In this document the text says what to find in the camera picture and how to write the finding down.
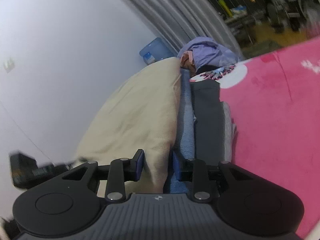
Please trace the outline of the beige khaki trousers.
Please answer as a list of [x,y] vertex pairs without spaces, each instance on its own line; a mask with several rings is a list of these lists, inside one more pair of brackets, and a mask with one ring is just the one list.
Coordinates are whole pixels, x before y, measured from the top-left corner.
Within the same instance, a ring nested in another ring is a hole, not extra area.
[[145,153],[138,182],[127,193],[162,193],[169,153],[176,141],[180,106],[180,61],[155,62],[126,80],[104,103],[75,153],[75,166],[86,161],[108,165],[119,158]]

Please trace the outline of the folded blue jeans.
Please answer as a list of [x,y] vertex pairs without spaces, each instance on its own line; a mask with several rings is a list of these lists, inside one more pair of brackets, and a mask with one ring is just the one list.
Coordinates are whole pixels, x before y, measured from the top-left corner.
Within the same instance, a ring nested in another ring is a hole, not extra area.
[[190,189],[188,181],[178,181],[174,172],[174,154],[180,153],[185,159],[195,157],[194,139],[194,111],[191,100],[190,72],[180,69],[181,74],[181,94],[180,107],[177,117],[177,134],[173,149],[169,154],[168,176],[165,181],[164,193],[187,193]]

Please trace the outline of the folded dark grey garment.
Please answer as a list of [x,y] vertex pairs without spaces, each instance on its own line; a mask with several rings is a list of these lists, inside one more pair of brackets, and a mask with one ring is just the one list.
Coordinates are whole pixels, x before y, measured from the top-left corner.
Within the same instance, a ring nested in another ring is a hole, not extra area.
[[207,165],[232,161],[236,125],[229,104],[220,100],[220,84],[213,80],[192,82],[191,99],[195,114],[195,157]]

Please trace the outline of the pink floral bed blanket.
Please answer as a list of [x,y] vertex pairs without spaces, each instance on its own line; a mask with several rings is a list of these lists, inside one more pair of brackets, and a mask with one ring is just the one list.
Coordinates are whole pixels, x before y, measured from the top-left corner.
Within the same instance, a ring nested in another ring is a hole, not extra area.
[[240,62],[219,84],[234,162],[302,200],[306,236],[319,220],[319,38]]

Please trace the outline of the lilac cloth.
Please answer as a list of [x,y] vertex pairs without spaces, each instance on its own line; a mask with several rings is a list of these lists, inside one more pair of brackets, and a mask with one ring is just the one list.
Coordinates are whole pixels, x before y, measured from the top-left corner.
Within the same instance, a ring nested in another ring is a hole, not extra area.
[[196,37],[178,52],[180,67],[199,74],[204,69],[217,69],[236,64],[240,57],[210,37]]

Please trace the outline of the blue water jug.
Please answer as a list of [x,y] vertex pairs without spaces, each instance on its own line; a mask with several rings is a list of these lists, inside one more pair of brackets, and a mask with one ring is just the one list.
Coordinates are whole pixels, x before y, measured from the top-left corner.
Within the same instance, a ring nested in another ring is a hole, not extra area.
[[147,65],[175,56],[160,37],[147,44],[139,55]]

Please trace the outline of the grey curtain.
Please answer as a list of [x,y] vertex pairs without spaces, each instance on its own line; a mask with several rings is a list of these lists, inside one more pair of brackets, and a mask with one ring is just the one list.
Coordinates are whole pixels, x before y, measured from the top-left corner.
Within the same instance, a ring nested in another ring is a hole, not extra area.
[[241,48],[231,30],[208,0],[123,0],[175,52],[192,39],[213,38],[242,58]]

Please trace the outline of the wall power socket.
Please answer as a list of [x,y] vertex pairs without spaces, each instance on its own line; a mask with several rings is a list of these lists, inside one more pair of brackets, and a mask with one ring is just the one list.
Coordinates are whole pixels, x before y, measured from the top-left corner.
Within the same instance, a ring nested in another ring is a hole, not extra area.
[[10,73],[15,68],[15,62],[12,58],[9,58],[7,61],[3,63],[3,68],[6,73]]

